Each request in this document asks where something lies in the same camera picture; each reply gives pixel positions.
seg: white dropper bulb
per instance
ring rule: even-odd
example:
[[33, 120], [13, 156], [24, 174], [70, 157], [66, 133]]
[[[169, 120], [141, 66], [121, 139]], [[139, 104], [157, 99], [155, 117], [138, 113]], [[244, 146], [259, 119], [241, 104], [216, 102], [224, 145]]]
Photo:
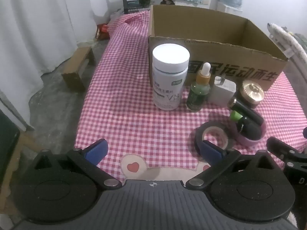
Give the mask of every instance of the white dropper bulb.
[[202, 76], [209, 76], [210, 75], [210, 68], [211, 68], [210, 63], [208, 63], [208, 62], [204, 63], [203, 68], [201, 70], [201, 75]]

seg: dropper bottle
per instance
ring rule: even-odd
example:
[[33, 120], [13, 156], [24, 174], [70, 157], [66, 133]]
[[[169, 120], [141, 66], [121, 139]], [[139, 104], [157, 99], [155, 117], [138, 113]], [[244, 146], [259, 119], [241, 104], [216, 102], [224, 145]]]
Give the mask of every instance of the dropper bottle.
[[190, 111], [197, 112], [202, 109], [210, 91], [210, 63], [206, 62], [197, 73], [196, 81], [192, 83], [186, 106]]

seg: white bottle cap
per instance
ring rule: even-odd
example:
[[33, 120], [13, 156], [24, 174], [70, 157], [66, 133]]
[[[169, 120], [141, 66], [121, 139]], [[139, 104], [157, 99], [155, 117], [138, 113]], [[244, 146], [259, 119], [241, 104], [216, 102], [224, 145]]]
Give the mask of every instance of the white bottle cap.
[[210, 68], [211, 68], [210, 63], [208, 63], [208, 62], [204, 63], [203, 68], [201, 70], [201, 75], [202, 76], [209, 76]]
[[162, 44], [153, 50], [153, 66], [166, 73], [180, 73], [189, 65], [189, 51], [178, 44]]

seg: silver bolt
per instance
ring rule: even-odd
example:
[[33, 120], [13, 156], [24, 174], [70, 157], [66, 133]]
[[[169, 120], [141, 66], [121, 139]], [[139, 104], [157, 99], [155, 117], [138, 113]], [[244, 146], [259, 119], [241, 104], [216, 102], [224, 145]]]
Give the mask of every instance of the silver bolt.
[[192, 178], [191, 180], [189, 180], [189, 183], [192, 186], [201, 186], [204, 184], [204, 181], [202, 179]]
[[107, 179], [103, 183], [108, 187], [115, 187], [119, 183], [119, 181], [116, 179]]

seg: gray plastic base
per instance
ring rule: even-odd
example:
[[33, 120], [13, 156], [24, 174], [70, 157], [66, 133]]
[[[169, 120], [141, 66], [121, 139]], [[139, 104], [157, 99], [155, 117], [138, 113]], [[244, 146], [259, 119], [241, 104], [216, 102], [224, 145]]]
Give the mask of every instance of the gray plastic base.
[[242, 223], [217, 211], [206, 195], [185, 189], [180, 181], [128, 180], [102, 193], [86, 214], [57, 225], [23, 221], [15, 230], [287, 230], [284, 219], [265, 224]]

